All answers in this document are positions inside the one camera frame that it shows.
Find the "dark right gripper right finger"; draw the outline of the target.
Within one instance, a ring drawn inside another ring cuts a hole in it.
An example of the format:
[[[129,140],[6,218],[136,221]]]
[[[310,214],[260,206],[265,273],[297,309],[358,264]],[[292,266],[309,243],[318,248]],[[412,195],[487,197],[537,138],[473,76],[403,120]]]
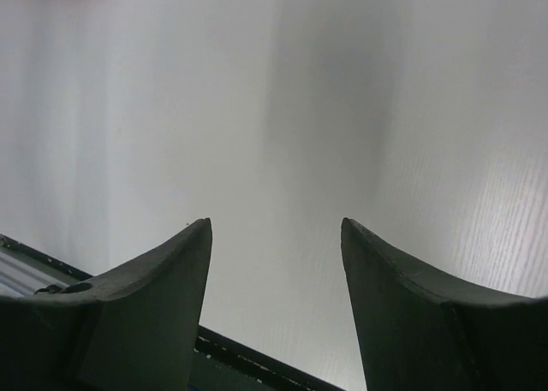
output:
[[[349,218],[341,250],[368,389],[546,389],[546,299],[450,275]]]

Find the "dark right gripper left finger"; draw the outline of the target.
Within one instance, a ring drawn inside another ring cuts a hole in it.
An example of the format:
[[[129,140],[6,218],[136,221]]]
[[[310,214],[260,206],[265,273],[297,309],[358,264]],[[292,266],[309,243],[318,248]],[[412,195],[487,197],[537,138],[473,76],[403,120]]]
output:
[[[200,219],[58,293],[1,295],[2,389],[185,389],[211,245]]]

